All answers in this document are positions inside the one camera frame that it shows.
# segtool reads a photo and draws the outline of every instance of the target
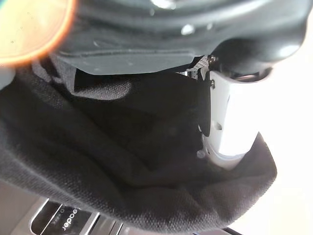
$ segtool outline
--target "white cylindrical component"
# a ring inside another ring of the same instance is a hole
[[[240,82],[211,71],[211,129],[203,136],[204,150],[216,165],[233,169],[251,149],[259,132],[267,78]]]

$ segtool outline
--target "gray panel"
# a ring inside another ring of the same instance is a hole
[[[38,198],[0,181],[0,234],[11,234]]]
[[[116,221],[101,216],[90,235],[109,235]]]
[[[64,56],[61,59],[86,73],[112,75],[158,72],[190,64],[194,55],[189,53],[112,54],[78,58]]]

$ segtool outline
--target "black fabric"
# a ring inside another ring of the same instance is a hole
[[[224,228],[274,181],[275,164],[260,135],[232,171],[197,158],[195,80],[175,73],[120,76],[119,87],[127,87],[115,90],[118,99],[99,100],[106,97],[99,86],[80,85],[96,99],[68,89],[70,76],[70,68],[51,75],[38,63],[19,68],[0,91],[2,180],[164,233]]]
[[[211,130],[211,86],[210,71],[205,73],[203,79],[201,69],[198,69],[198,125],[206,137],[210,136]]]

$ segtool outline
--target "orange lens flare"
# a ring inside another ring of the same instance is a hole
[[[27,62],[53,49],[65,36],[75,0],[2,0],[0,64]]]

